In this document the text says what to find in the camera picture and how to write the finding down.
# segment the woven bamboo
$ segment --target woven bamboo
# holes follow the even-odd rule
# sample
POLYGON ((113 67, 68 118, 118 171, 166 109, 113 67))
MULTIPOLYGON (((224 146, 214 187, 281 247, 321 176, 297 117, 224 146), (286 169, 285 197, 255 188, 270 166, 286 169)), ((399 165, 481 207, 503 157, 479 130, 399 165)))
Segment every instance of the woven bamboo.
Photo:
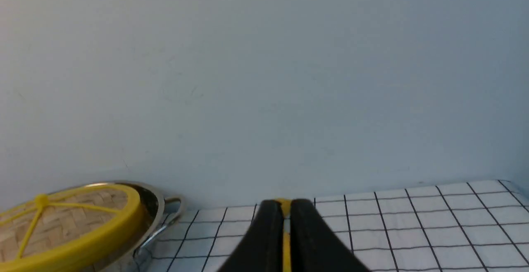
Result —
POLYGON ((101 188, 52 195, 40 217, 34 202, 14 208, 0 215, 0 263, 43 253, 76 240, 107 223, 126 204, 125 192, 101 188), (34 219, 37 220, 31 232, 34 219), (29 238, 24 246, 26 236, 29 238))

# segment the grid tablecloth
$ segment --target grid tablecloth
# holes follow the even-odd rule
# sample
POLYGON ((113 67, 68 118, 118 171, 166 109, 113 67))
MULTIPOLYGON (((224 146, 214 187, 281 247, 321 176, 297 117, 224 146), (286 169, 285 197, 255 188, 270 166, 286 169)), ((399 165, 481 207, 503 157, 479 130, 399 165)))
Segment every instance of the grid tablecloth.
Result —
MULTIPOLYGON (((529 272, 529 199, 508 181, 346 194, 314 204, 374 272, 529 272)), ((188 211, 151 251, 149 272, 217 271, 258 208, 188 211)))

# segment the yellow lid spoke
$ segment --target yellow lid spoke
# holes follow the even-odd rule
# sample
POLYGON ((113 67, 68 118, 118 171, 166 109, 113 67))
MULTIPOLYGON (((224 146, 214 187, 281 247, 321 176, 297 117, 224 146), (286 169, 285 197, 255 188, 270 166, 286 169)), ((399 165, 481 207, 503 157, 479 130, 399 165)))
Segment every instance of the yellow lid spoke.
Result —
POLYGON ((90 210, 98 210, 111 213, 119 213, 119 210, 107 207, 95 206, 92 204, 81 204, 81 203, 50 203, 50 206, 55 207, 72 207, 72 208, 85 208, 90 210))
POLYGON ((17 259, 20 259, 22 255, 24 254, 24 250, 26 249, 26 246, 28 245, 28 242, 30 240, 31 234, 33 233, 36 223, 38 221, 38 218, 40 218, 40 215, 42 214, 42 211, 44 208, 38 208, 36 211, 35 217, 31 221, 30 227, 28 228, 28 231, 26 232, 26 235, 24 236, 24 239, 22 240, 22 243, 20 245, 19 253, 17 255, 17 259))
POLYGON ((1 227, 2 225, 5 225, 5 224, 8 223, 8 222, 11 222, 11 221, 13 221, 13 220, 15 220, 15 219, 18 219, 18 218, 20 218, 20 217, 22 217, 22 216, 24 216, 24 215, 30 213, 31 211, 34 211, 35 209, 36 209, 35 207, 28 208, 28 209, 26 209, 26 210, 23 210, 21 213, 19 213, 19 214, 17 214, 17 215, 13 215, 13 216, 9 217, 8 219, 6 219, 6 220, 4 220, 4 221, 0 221, 0 227, 1 227))

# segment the bamboo steamer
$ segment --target bamboo steamer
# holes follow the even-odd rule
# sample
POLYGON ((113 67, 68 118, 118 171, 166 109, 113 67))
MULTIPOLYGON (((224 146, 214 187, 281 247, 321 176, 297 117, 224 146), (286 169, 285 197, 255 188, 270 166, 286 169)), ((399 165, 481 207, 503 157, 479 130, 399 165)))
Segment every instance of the bamboo steamer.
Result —
POLYGON ((119 184, 74 188, 0 213, 0 271, 77 272, 138 233, 138 192, 119 184))

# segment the light blue wall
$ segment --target light blue wall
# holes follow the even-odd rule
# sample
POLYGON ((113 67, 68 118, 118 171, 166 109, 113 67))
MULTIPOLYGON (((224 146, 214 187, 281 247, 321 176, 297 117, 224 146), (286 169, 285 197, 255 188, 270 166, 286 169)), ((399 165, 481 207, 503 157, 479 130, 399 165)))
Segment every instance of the light blue wall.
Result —
POLYGON ((0 0, 0 208, 126 178, 196 206, 511 178, 529 0, 0 0))

